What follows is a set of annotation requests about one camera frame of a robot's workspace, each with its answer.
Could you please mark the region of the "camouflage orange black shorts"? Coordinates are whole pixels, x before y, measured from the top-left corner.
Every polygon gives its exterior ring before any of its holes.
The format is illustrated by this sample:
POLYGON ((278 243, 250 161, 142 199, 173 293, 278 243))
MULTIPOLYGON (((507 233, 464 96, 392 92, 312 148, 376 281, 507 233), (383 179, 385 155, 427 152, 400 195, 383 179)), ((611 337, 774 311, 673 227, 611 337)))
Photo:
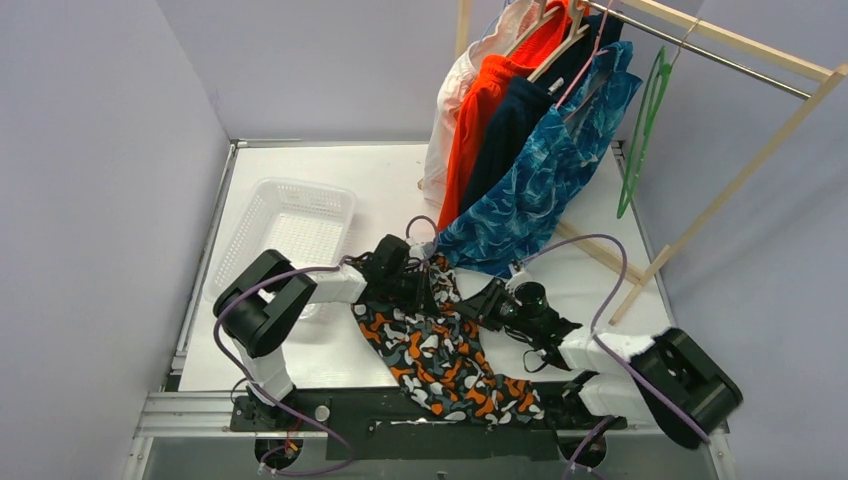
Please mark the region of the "camouflage orange black shorts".
POLYGON ((544 407, 532 382, 495 372, 477 324, 454 311, 461 295, 449 260, 434 255, 427 278, 438 307, 435 316, 405 313, 385 302, 351 307, 401 393, 449 422, 516 426, 542 420, 544 407))

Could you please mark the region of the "blue patterned shorts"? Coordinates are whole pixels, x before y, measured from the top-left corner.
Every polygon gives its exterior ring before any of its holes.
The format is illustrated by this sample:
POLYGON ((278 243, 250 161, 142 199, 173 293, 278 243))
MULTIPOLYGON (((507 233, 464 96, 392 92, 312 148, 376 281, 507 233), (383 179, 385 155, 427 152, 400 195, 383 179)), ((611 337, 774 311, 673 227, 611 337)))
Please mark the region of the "blue patterned shorts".
POLYGON ((630 41, 602 47, 559 109, 541 117, 503 178, 437 242, 453 265, 506 277, 539 252, 566 206, 590 182, 642 81, 630 41))

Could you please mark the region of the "white plastic basket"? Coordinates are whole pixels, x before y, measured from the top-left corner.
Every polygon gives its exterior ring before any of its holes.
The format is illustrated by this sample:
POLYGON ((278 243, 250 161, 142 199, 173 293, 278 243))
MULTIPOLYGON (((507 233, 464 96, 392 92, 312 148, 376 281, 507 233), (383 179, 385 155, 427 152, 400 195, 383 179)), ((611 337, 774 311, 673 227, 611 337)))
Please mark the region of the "white plastic basket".
POLYGON ((289 178, 256 182, 232 229, 213 249, 200 311, 212 304, 262 252, 283 254, 295 267, 336 264, 357 206, 356 195, 328 184, 289 178))

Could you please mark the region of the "pink hanger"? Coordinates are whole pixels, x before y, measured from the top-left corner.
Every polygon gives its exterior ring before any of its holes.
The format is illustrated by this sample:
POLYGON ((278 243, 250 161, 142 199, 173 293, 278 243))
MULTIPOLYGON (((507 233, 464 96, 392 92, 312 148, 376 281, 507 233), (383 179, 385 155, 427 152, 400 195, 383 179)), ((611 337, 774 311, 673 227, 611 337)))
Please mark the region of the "pink hanger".
POLYGON ((592 48, 588 51, 588 53, 582 58, 582 62, 579 64, 580 68, 576 71, 575 75, 571 79, 571 82, 565 88, 563 93, 558 98, 557 102, 554 104, 555 109, 559 109, 562 104, 568 99, 571 92, 577 86, 581 77, 587 72, 589 66, 591 65, 593 58, 599 53, 600 47, 602 44, 602 39, 604 36, 604 30, 606 28, 607 19, 609 16, 609 12, 613 5, 613 1, 609 1, 606 5, 606 10, 603 12, 600 17, 600 21, 598 23, 598 28, 594 35, 592 36, 593 42, 591 43, 592 48))

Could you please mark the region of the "green hanger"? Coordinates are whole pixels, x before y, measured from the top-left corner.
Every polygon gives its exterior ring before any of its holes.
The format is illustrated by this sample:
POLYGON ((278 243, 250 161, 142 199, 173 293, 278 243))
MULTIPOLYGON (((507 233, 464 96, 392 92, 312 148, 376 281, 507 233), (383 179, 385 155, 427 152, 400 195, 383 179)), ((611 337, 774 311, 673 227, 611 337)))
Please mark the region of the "green hanger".
POLYGON ((700 18, 697 18, 695 24, 686 31, 672 60, 667 60, 665 47, 661 47, 654 58, 652 68, 644 85, 644 92, 634 125, 632 142, 628 153, 625 155, 626 163, 616 211, 617 219, 621 219, 624 216, 632 203, 647 156, 654 123, 661 108, 674 65, 683 50, 685 41, 699 23, 700 18))

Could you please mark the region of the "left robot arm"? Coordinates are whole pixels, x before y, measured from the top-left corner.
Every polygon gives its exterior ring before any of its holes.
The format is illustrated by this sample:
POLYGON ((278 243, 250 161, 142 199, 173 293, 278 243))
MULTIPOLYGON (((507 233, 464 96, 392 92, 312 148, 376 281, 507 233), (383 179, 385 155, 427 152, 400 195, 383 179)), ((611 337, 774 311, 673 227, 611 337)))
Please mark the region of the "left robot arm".
POLYGON ((389 303, 412 314, 437 314, 425 263, 435 244, 384 236, 376 248, 346 256, 336 266, 296 268, 274 249, 263 251, 218 296, 213 306, 216 345, 228 336, 227 356, 247 381, 243 412, 273 429, 295 422, 296 387, 283 343, 312 304, 389 303))

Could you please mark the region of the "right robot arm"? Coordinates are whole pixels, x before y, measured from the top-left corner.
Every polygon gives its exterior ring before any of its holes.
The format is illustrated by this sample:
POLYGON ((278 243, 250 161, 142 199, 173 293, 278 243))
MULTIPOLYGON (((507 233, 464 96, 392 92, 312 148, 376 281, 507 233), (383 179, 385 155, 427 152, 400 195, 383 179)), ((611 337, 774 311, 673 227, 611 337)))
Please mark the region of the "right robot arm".
POLYGON ((482 327, 517 334, 548 364, 577 371, 563 393, 562 411, 578 427, 621 417, 654 425, 694 450, 744 401, 737 384, 685 331, 594 330, 561 316, 539 282, 513 286, 494 279, 455 309, 482 327))

